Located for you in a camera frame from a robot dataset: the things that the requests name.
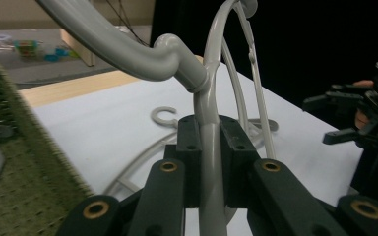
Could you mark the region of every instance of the white hook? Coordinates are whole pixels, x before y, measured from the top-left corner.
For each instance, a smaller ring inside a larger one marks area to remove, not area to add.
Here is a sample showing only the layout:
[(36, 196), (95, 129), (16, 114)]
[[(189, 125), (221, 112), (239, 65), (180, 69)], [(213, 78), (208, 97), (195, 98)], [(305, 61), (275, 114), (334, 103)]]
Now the white hook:
[(156, 123), (158, 123), (159, 125), (162, 125), (162, 126), (169, 126), (169, 127), (173, 127), (173, 128), (176, 128), (177, 129), (177, 120), (176, 119), (172, 119), (172, 120), (163, 120), (161, 118), (158, 117), (158, 114), (162, 111), (168, 111), (170, 113), (173, 113), (173, 114), (176, 114), (176, 109), (174, 109), (173, 107), (169, 107), (169, 106), (161, 106), (161, 107), (158, 107), (156, 109), (154, 109), (152, 111), (152, 114), (151, 114), (151, 118), (153, 119), (153, 121), (155, 121)]

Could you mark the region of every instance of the white table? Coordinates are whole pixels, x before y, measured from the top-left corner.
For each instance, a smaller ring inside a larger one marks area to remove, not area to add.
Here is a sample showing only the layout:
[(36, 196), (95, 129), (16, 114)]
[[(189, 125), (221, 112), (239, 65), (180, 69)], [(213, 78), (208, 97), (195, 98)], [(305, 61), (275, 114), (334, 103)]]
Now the white table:
[[(240, 75), (249, 118), (259, 117), (252, 81)], [(320, 200), (333, 206), (347, 193), (362, 150), (353, 142), (327, 146), (324, 133), (335, 128), (303, 112), (265, 89), (268, 116), (280, 128), (273, 133), (277, 159), (286, 164), (302, 184)], [(225, 66), (217, 72), (217, 101), (221, 115), (237, 118), (235, 99)], [(150, 113), (171, 106), (179, 119), (193, 114), (192, 94), (175, 79), (162, 83), (138, 81), (123, 86), (53, 102), (33, 109), (50, 136), (61, 147), (96, 193), (106, 186), (139, 152), (171, 132), (157, 125)], [(265, 151), (259, 153), (265, 157)], [(140, 186), (155, 156), (137, 171)], [(251, 235), (246, 211), (239, 210), (228, 225), (228, 235)], [(198, 235), (197, 214), (188, 210), (186, 235)]]

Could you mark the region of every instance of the basket mesh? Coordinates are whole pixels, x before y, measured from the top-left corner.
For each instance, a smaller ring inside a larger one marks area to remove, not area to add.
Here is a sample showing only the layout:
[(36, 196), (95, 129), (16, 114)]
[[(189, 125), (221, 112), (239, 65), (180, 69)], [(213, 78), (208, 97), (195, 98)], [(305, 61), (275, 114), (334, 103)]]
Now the basket mesh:
[(73, 207), (92, 191), (50, 139), (0, 67), (0, 235), (54, 235)]

